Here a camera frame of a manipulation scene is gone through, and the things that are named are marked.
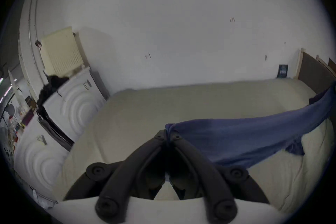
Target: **wooden plank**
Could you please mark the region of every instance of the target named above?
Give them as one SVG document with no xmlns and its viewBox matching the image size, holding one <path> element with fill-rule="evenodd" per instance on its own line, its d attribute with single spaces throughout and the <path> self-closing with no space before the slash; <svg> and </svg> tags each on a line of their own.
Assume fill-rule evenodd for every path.
<svg viewBox="0 0 336 224">
<path fill-rule="evenodd" d="M 330 58 L 329 58 L 328 65 L 336 73 L 336 63 L 334 63 L 334 61 L 332 59 L 330 59 Z"/>
<path fill-rule="evenodd" d="M 298 79 L 299 78 L 299 73 L 300 73 L 300 69 L 301 69 L 301 65 L 302 65 L 302 58 L 303 58 L 303 53 L 306 50 L 304 48 L 301 48 L 301 50 L 299 51 L 299 56 L 297 59 L 297 66 L 296 66 L 296 75 L 294 76 L 294 79 Z"/>
<path fill-rule="evenodd" d="M 319 61 L 321 64 L 324 65 L 324 67 L 326 67 L 332 74 L 333 76 L 336 78 L 336 72 L 334 72 L 333 69 L 331 69 L 331 67 L 329 65 L 326 64 L 326 62 L 324 60 L 322 60 L 318 55 L 316 56 L 317 61 Z"/>
</svg>

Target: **wooden headboard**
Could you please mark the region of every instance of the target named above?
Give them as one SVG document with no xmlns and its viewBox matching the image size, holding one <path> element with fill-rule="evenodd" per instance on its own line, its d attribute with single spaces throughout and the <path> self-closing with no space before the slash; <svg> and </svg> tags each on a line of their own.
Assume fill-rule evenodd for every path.
<svg viewBox="0 0 336 224">
<path fill-rule="evenodd" d="M 315 59 L 301 49 L 295 78 L 318 94 L 336 81 L 336 74 L 318 55 Z"/>
</svg>

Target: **mattress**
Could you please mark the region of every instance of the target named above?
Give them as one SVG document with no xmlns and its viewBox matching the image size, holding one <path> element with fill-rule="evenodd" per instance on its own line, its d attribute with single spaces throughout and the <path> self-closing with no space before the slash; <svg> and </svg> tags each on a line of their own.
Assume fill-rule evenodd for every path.
<svg viewBox="0 0 336 224">
<path fill-rule="evenodd" d="M 125 90 L 114 94 L 74 144 L 57 177 L 53 193 L 62 200 L 94 162 L 126 159 L 166 123 L 199 118 L 263 117 L 309 104 L 315 93 L 297 79 Z M 271 205 L 294 212 L 317 184 L 333 151 L 330 120 L 302 137 L 304 156 L 279 151 L 249 169 Z M 175 199 L 170 191 L 160 200 Z"/>
</svg>

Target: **blue cloth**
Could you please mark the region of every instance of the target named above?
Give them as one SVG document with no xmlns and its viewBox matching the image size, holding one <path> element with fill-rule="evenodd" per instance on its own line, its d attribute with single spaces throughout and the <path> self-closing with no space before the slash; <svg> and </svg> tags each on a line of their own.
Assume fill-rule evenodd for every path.
<svg viewBox="0 0 336 224">
<path fill-rule="evenodd" d="M 335 86 L 311 98 L 304 108 L 267 117 L 166 124 L 167 140 L 171 133 L 178 132 L 211 162 L 225 166 L 249 168 L 281 149 L 304 155 L 301 137 L 329 117 L 336 104 Z"/>
</svg>

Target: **light fixture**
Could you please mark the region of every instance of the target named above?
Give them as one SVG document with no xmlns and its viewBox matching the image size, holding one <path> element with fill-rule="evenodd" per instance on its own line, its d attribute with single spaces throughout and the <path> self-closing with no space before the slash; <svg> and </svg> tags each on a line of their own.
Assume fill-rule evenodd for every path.
<svg viewBox="0 0 336 224">
<path fill-rule="evenodd" d="M 5 92 L 5 94 L 3 95 L 3 97 L 5 97 L 5 96 L 7 95 L 7 93 L 11 90 L 12 87 L 13 87 L 13 86 L 10 86 L 10 87 L 8 88 L 8 90 Z"/>
</svg>

